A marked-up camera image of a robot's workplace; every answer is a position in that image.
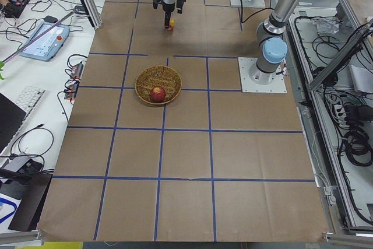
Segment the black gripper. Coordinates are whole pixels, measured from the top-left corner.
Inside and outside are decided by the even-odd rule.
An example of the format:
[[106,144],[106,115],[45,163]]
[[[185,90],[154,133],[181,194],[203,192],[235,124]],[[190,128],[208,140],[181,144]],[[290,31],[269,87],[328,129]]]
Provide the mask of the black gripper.
[[183,5],[186,0],[153,0],[153,9],[162,6],[165,13],[164,28],[171,29],[171,14],[177,10],[177,13],[182,13]]

